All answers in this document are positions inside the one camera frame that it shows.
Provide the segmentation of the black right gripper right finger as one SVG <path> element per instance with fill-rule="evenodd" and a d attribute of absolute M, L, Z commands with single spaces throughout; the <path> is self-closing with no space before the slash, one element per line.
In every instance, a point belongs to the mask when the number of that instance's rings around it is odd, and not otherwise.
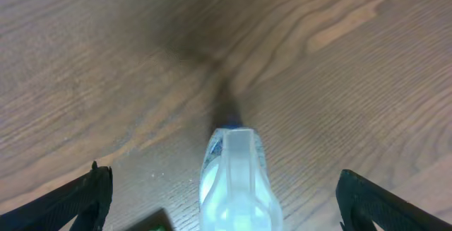
<path fill-rule="evenodd" d="M 352 170 L 342 170 L 335 189 L 344 231 L 451 231 L 451 224 L 392 194 Z"/>

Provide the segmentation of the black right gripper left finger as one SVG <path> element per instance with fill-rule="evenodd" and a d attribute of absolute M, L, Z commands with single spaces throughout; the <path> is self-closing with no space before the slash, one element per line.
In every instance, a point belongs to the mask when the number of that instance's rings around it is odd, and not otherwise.
<path fill-rule="evenodd" d="M 112 168 L 96 162 L 85 175 L 1 215 L 2 230 L 101 230 L 112 202 Z"/>

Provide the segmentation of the green soap box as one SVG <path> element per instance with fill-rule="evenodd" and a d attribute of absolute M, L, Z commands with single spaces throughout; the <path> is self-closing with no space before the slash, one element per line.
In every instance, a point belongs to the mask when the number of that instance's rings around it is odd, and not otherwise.
<path fill-rule="evenodd" d="M 138 221 L 125 229 L 126 231 L 174 231 L 172 222 L 164 208 Z"/>

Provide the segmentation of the clear spray bottle blue liquid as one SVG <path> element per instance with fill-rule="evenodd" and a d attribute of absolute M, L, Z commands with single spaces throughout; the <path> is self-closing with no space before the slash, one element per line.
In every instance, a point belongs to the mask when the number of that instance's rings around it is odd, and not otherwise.
<path fill-rule="evenodd" d="M 283 213 L 267 175 L 259 134 L 245 127 L 216 129 L 199 185 L 202 231 L 283 229 Z"/>

